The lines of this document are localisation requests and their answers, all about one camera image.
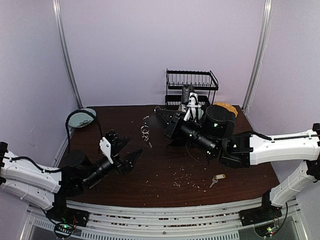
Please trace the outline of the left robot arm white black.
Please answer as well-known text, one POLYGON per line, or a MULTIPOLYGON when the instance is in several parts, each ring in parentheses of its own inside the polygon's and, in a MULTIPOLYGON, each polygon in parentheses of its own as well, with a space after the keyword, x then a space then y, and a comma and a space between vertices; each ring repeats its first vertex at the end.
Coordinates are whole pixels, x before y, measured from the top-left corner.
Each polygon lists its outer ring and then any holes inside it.
POLYGON ((102 158, 91 162, 79 149, 67 155, 67 165, 61 168, 35 163, 30 157, 17 156, 9 151, 6 142, 0 143, 0 188, 41 208, 48 219, 63 223, 87 218, 88 212, 67 206, 67 198, 92 189, 110 173, 126 175, 133 170, 141 148, 120 157, 120 151, 131 138, 119 137, 110 130, 99 141, 102 158))

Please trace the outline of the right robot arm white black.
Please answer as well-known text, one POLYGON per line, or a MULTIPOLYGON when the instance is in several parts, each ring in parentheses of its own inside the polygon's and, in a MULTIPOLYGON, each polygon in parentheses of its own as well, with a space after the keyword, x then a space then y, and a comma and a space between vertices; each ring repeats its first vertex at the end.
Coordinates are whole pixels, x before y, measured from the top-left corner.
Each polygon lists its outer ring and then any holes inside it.
POLYGON ((234 133, 237 109, 224 102, 208 106, 203 114, 154 110, 171 146, 188 146, 205 153, 208 162, 218 159, 230 168, 248 168, 263 163, 301 160, 297 169, 278 186, 263 194, 261 206, 251 209, 259 220, 268 220, 293 196, 320 179, 320 125, 303 132, 264 135, 255 131, 234 133))

